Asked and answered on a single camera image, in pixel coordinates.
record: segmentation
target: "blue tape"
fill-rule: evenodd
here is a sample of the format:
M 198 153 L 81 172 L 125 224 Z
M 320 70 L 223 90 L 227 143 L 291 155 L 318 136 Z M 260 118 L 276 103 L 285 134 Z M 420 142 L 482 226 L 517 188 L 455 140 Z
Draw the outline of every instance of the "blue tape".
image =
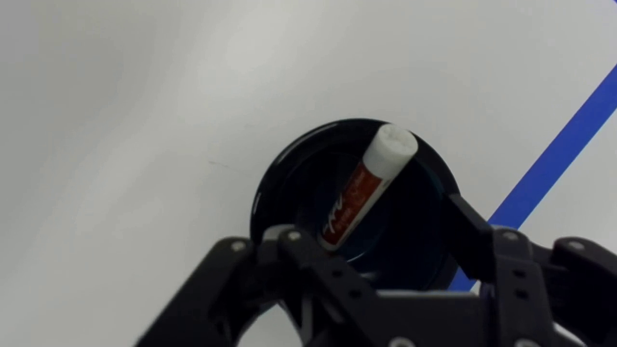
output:
M 488 223 L 518 230 L 615 111 L 617 66 L 520 178 Z M 474 282 L 459 269 L 449 290 L 468 292 L 472 286 Z

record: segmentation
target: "white surface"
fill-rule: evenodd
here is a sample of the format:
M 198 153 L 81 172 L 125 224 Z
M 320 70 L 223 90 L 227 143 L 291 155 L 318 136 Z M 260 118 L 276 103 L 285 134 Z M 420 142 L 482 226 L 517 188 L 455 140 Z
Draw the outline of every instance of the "white surface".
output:
M 262 161 L 310 124 L 414 130 L 490 217 L 615 34 L 611 0 L 2 0 L 0 346 L 131 346 L 214 240 L 247 236 Z M 524 232 L 617 248 L 615 142 Z

